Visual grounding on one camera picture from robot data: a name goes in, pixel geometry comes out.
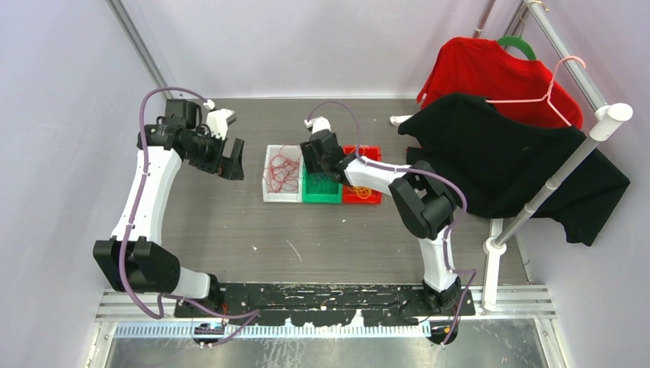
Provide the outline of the green plastic bin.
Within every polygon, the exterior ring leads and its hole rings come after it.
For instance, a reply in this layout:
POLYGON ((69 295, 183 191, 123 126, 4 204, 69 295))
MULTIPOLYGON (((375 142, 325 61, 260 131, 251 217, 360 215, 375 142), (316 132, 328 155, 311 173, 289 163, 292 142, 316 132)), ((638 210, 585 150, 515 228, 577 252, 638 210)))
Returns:
POLYGON ((342 185, 334 182, 324 172, 309 173, 303 169, 302 202, 316 204, 341 204, 342 185))

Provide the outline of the white plastic bin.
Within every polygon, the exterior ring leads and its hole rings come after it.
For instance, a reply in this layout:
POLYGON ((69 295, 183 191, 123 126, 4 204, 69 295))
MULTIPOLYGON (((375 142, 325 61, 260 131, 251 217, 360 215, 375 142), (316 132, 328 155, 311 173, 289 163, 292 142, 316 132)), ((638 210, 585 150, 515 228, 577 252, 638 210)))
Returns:
POLYGON ((267 145, 261 180, 263 201, 301 203, 303 165, 298 145, 267 145))

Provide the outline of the red plastic bin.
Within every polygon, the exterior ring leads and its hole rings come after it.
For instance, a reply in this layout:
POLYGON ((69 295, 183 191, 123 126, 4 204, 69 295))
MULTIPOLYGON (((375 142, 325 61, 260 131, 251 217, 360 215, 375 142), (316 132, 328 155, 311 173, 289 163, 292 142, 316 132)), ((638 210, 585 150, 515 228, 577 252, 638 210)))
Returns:
MULTIPOLYGON (((378 146, 361 146, 359 154, 366 158, 381 160, 381 150, 378 146)), ((348 205, 379 205, 382 202, 382 193, 366 187, 342 187, 342 203, 348 205)))

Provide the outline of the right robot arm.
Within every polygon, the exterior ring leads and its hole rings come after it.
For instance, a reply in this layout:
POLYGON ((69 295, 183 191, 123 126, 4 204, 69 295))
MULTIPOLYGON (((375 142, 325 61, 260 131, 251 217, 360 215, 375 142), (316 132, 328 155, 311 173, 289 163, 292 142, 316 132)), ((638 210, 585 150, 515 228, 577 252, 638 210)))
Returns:
POLYGON ((417 239, 424 265, 422 298, 437 315, 454 307, 461 281, 451 254, 450 226, 457 208, 455 197, 430 165, 393 165, 345 153, 335 133, 320 130, 300 144, 306 170, 324 173, 347 187, 366 187, 391 196, 402 224, 417 239))

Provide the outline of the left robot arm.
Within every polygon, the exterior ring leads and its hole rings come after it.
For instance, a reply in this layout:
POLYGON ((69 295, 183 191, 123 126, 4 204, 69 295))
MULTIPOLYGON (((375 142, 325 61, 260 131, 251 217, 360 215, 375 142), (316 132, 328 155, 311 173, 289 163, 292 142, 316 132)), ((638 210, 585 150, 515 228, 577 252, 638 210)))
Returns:
POLYGON ((235 139, 230 156, 224 149, 235 112, 172 99, 164 115, 146 124, 137 137, 136 174, 123 214, 107 240, 95 242, 93 257, 115 291, 158 293, 193 300, 206 317, 223 311, 216 276, 192 271, 162 246, 162 226, 169 194, 183 163, 227 180, 242 180, 244 140, 235 139))

